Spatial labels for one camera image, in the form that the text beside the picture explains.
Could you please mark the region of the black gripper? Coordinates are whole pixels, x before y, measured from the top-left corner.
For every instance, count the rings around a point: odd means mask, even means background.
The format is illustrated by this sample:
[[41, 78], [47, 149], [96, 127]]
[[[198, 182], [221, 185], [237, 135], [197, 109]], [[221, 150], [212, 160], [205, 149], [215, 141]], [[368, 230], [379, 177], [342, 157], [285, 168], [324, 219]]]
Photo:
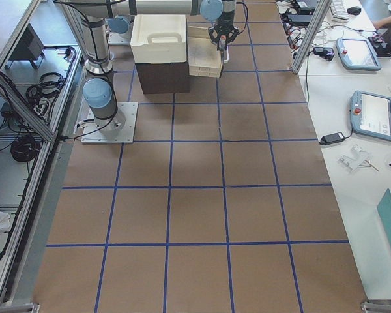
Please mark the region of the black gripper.
[[225, 45], [233, 42], [239, 35], [240, 31], [232, 22], [227, 23], [216, 20], [214, 25], [208, 28], [210, 41], [219, 44], [221, 63], [225, 61]]

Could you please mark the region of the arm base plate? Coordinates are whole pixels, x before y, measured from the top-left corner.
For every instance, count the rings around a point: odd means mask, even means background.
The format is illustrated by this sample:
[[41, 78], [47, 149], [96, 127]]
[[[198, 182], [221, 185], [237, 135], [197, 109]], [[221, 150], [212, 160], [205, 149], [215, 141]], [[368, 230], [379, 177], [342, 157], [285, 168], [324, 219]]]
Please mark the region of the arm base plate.
[[109, 45], [130, 45], [132, 37], [132, 30], [129, 29], [125, 33], [116, 33], [114, 31], [108, 31], [108, 44]]
[[91, 109], [87, 115], [91, 122], [85, 123], [84, 136], [80, 138], [83, 144], [117, 144], [134, 142], [134, 132], [136, 129], [136, 118], [138, 115], [137, 102], [118, 102], [116, 116], [106, 127], [108, 121], [94, 118]]

